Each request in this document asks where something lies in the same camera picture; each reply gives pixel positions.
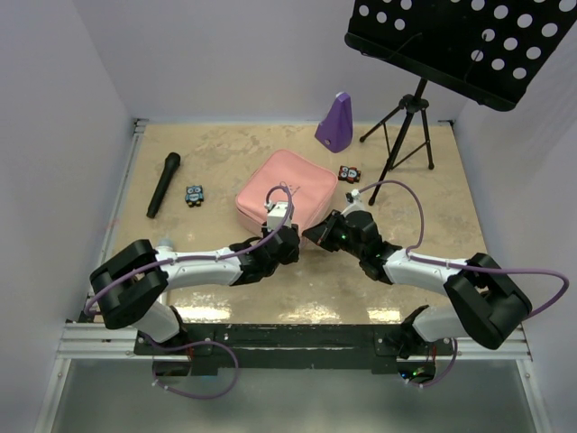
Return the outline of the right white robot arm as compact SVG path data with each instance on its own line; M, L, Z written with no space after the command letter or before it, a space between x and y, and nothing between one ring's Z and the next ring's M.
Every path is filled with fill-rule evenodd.
M533 309L525 293L487 254L455 262L411 256L405 248L382 239L368 211L345 215L334 210L303 236L328 252L349 253L373 281L417 287L450 300L444 308L423 306L402 323L402 345L414 355L446 337L468 336L496 350Z

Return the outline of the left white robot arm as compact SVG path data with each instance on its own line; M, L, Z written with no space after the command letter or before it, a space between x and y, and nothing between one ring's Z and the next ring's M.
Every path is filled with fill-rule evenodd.
M202 286L239 286L270 277L279 266L298 261L298 226L264 227L263 238L202 253L154 248L147 239L132 242L94 270L89 280L105 327L134 327L167 354L186 345L187 332L177 311L159 302L166 291Z

